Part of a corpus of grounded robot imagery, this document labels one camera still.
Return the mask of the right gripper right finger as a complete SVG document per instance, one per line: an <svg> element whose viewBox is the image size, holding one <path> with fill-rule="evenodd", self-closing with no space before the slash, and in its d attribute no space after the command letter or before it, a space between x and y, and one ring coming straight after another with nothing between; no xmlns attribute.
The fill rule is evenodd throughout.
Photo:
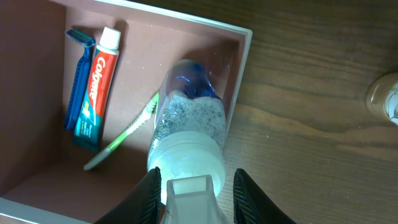
<svg viewBox="0 0 398 224"><path fill-rule="evenodd" d="M295 224L240 168L234 173L233 205L236 224Z"/></svg>

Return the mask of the white botanical lotion tube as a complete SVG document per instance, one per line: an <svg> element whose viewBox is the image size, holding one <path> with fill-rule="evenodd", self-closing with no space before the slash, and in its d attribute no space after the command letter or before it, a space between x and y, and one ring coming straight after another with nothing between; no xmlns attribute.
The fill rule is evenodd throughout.
<svg viewBox="0 0 398 224"><path fill-rule="evenodd" d="M371 84L366 106L374 116L397 125L397 72L383 75Z"/></svg>

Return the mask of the blue disposable razor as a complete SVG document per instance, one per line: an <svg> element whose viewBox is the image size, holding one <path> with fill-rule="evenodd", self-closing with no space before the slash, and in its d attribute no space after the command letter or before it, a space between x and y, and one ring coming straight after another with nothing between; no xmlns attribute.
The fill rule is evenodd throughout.
<svg viewBox="0 0 398 224"><path fill-rule="evenodd" d="M80 113L80 106L85 94L88 74L91 69L93 47L95 46L96 41L94 38L74 28L67 30L65 35L82 45L84 48L83 55L76 65L75 77L64 122L65 129L73 130L76 126L76 122Z"/></svg>

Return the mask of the red green toothpaste tube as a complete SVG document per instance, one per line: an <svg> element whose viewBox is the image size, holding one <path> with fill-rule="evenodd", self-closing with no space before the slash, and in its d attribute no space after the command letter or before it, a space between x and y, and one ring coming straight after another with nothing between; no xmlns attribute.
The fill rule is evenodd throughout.
<svg viewBox="0 0 398 224"><path fill-rule="evenodd" d="M98 150L108 93L119 57L120 38L120 31L109 27L103 29L74 130L74 141L95 152Z"/></svg>

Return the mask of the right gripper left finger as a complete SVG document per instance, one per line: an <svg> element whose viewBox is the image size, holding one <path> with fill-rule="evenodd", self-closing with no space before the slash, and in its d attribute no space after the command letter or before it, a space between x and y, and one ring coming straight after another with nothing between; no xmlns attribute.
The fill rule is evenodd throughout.
<svg viewBox="0 0 398 224"><path fill-rule="evenodd" d="M161 180L160 169L151 169L119 205L95 224L159 224Z"/></svg>

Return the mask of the clear pump soap bottle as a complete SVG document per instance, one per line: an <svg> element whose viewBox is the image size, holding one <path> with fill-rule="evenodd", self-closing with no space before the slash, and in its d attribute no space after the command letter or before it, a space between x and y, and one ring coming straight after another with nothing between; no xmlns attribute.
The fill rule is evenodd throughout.
<svg viewBox="0 0 398 224"><path fill-rule="evenodd" d="M162 223L228 223L217 196L225 178L226 113L204 68L178 61L159 92L147 168L159 168Z"/></svg>

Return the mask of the green white toothbrush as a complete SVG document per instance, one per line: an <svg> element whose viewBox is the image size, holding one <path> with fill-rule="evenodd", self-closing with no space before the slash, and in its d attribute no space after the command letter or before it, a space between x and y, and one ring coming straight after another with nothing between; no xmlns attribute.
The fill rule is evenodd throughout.
<svg viewBox="0 0 398 224"><path fill-rule="evenodd" d="M103 162L112 152L114 152L126 138L140 128L148 119L151 118L156 106L159 103L159 92L157 92L146 104L141 114L111 143L109 143L101 152L95 155L88 163L83 166L84 170L92 170Z"/></svg>

